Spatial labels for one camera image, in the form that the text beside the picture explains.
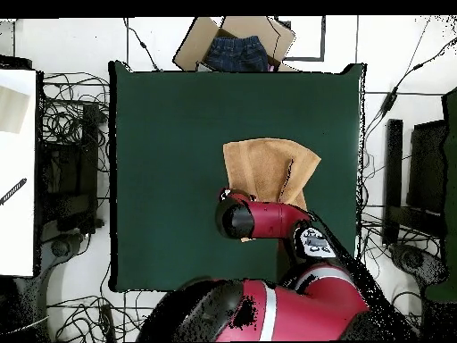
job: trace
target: folded cloth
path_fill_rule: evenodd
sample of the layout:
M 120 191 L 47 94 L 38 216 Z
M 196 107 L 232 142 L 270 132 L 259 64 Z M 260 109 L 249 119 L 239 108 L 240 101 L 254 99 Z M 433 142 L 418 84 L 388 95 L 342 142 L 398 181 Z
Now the folded cloth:
M 310 149 L 287 139 L 259 138 L 227 143 L 223 152 L 230 188 L 306 210 L 303 187 L 320 162 Z
M 221 72 L 266 72 L 268 70 L 267 52 L 257 36 L 216 37 L 204 62 L 215 71 Z

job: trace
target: tan cloth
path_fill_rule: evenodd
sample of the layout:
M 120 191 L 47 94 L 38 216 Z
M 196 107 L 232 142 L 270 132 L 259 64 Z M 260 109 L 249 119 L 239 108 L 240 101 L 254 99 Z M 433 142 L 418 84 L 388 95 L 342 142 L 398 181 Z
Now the tan cloth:
M 227 143 L 223 152 L 230 188 L 306 210 L 303 187 L 320 162 L 311 150 L 287 139 L 260 138 Z

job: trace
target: box flap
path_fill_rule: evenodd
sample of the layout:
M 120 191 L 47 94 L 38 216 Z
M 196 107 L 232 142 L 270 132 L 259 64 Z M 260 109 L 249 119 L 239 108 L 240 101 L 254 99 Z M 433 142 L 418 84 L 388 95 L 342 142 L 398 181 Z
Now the box flap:
M 221 27 L 237 38 L 258 36 L 268 56 L 279 62 L 286 56 L 295 39 L 292 30 L 267 16 L 227 16 Z
M 278 67 L 278 72 L 300 72 L 300 71 L 282 63 Z
M 173 62 L 181 70 L 195 71 L 196 63 L 204 59 L 218 30 L 218 26 L 210 17 L 195 18 Z

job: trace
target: green tabletop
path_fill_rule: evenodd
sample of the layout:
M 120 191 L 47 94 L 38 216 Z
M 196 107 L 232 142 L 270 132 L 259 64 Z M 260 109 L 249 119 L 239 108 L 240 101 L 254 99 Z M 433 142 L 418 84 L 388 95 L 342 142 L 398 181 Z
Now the green tabletop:
M 114 67 L 116 290 L 174 290 L 203 275 L 277 279 L 276 240 L 225 239 L 214 222 L 228 184 L 222 145 L 250 138 L 291 139 L 320 156 L 306 203 L 353 253 L 360 64 L 342 74 Z

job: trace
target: blue jeans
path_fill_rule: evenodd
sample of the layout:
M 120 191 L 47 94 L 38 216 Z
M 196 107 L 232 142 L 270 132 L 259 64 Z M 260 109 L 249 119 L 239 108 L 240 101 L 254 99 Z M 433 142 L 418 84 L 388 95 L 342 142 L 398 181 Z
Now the blue jeans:
M 222 72 L 268 71 L 267 52 L 257 36 L 216 37 L 204 62 Z

